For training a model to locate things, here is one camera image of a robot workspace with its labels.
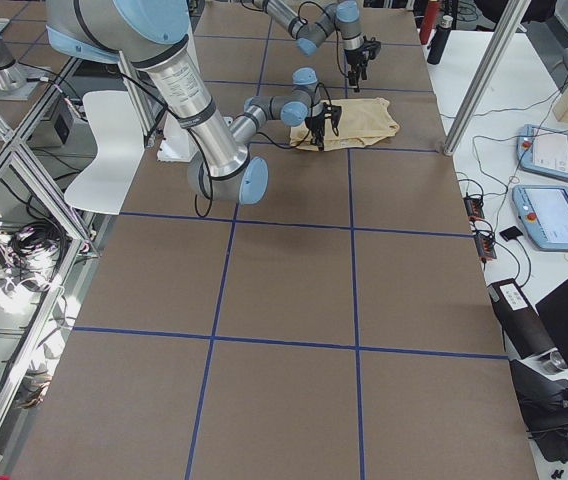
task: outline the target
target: black bottle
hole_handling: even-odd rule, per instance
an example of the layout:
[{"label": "black bottle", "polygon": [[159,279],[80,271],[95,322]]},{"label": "black bottle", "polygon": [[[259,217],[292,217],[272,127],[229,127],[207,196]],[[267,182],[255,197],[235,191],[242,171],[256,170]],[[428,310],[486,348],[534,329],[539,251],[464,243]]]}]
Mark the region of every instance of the black bottle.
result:
[{"label": "black bottle", "polygon": [[431,65],[437,65],[442,59],[442,54],[444,53],[444,48],[446,47],[446,42],[448,41],[448,36],[451,33],[451,26],[453,25],[453,17],[450,15],[444,15],[442,21],[437,26],[433,40],[431,40],[430,49],[426,61]]}]

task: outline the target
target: beige cloth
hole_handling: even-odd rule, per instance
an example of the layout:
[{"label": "beige cloth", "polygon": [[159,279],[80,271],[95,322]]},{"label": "beige cloth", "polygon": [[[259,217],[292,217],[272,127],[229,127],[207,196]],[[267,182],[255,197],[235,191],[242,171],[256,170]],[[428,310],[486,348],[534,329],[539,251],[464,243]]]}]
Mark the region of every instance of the beige cloth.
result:
[{"label": "beige cloth", "polygon": [[[340,148],[363,148],[373,145],[385,138],[394,137],[400,126],[389,115],[387,108],[390,102],[384,98],[361,98],[334,100],[333,105],[342,107],[342,118],[338,127],[339,137],[336,137],[330,123],[326,122],[324,135],[324,150]],[[290,145],[301,150],[317,151],[310,143],[311,137],[304,124],[291,128]]]}]

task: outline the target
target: black chair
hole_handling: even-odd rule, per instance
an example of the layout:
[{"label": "black chair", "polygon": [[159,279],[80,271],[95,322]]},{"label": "black chair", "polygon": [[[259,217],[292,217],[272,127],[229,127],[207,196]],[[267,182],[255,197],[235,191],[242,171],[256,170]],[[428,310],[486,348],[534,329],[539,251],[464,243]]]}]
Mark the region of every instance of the black chair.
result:
[{"label": "black chair", "polygon": [[[491,22],[499,22],[508,0],[475,0],[475,5]],[[557,0],[532,0],[522,23],[545,22],[555,14]]]}]

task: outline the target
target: white table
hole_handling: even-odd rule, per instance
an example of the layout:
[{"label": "white table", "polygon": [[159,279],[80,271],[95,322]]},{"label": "white table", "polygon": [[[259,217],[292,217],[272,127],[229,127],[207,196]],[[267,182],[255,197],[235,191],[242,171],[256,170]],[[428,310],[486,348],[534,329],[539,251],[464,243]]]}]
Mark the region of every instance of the white table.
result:
[{"label": "white table", "polygon": [[[438,106],[442,114],[442,122],[446,131],[450,128],[453,117],[466,94],[479,62],[489,44],[492,33],[453,31],[439,65],[429,65],[429,74],[433,89],[437,95]],[[537,56],[533,46],[524,34],[516,34],[504,55],[490,86],[487,89],[476,113],[489,110],[526,108],[526,110],[494,112],[473,118],[462,142],[454,154],[455,167],[459,178],[473,179],[479,182],[486,193],[503,193],[504,187],[495,180],[482,174],[476,156],[473,154],[473,138],[477,146],[477,157],[483,170],[504,183],[515,173],[517,182],[527,185],[553,185],[568,183],[549,177],[524,172],[516,172],[517,156],[515,138],[496,142],[477,138],[486,136],[497,139],[508,139],[517,135],[519,129],[527,123],[542,124],[545,127],[559,130],[568,129],[568,124],[555,120],[551,107],[559,98],[557,87],[544,64]],[[479,188],[469,182],[461,182],[460,189],[464,194],[479,193]],[[506,196],[489,196],[485,198],[484,213],[487,220],[499,232],[512,225],[518,225],[517,215],[511,200],[511,191]],[[541,252],[536,250],[526,235],[520,238],[532,262],[532,275],[524,287],[524,293],[535,305],[550,291],[568,278],[568,253]],[[527,260],[519,245],[511,241],[506,244],[522,265],[519,283],[527,274]],[[498,259],[486,265],[486,283],[492,283],[513,277],[517,272],[516,262],[499,246]],[[568,477],[568,464],[548,463],[541,456],[533,442],[531,448],[536,460],[540,479],[548,479],[555,469],[565,470]]]}]

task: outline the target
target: tablet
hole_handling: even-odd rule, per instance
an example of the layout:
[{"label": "tablet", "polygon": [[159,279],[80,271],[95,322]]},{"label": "tablet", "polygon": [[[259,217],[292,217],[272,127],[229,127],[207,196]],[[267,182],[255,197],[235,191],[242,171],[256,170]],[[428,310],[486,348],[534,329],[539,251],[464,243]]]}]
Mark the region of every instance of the tablet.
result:
[{"label": "tablet", "polygon": [[526,233],[540,250],[568,252],[568,188],[517,185],[513,202]]},{"label": "tablet", "polygon": [[524,125],[517,142],[517,158],[522,170],[568,180],[568,132]]}]

